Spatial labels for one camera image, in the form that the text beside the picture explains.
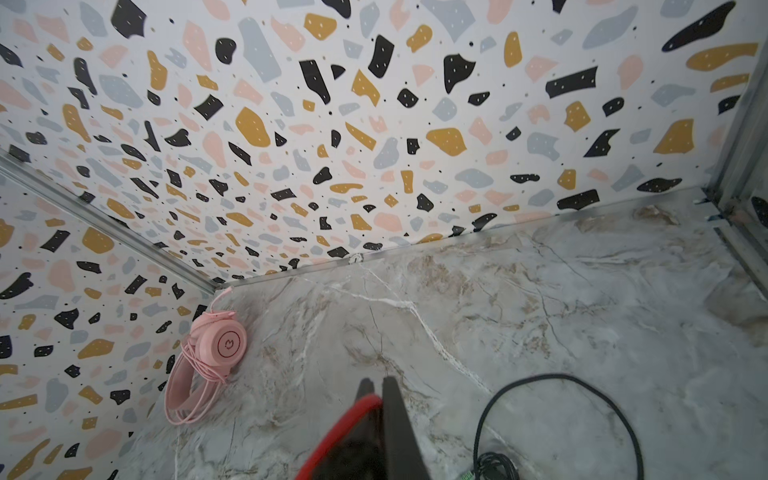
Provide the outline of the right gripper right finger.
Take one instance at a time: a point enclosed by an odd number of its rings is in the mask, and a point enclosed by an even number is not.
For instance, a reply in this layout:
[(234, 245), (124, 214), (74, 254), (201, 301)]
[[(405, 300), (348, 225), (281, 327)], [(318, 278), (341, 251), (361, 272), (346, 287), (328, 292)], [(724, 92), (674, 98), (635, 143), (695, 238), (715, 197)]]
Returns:
[(430, 479), (397, 379), (392, 376), (385, 377), (382, 384), (382, 435), (389, 480)]

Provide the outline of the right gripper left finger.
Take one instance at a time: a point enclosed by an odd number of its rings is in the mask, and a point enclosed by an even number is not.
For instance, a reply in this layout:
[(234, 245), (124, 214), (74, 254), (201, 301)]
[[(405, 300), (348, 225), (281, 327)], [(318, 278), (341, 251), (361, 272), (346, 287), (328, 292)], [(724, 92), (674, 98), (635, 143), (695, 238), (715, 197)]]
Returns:
[(365, 378), (353, 405), (332, 427), (330, 440), (323, 439), (322, 457), (312, 479), (383, 479), (382, 400), (372, 380)]

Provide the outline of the pink headphones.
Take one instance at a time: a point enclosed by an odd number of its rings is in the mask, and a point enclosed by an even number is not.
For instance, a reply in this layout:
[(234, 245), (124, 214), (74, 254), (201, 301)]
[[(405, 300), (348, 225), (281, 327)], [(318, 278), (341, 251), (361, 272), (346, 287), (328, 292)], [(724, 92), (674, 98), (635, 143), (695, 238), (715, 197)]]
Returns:
[(248, 336), (236, 312), (216, 307), (231, 292), (230, 287), (221, 290), (181, 342), (164, 390), (165, 416), (173, 425), (201, 420), (246, 353)]

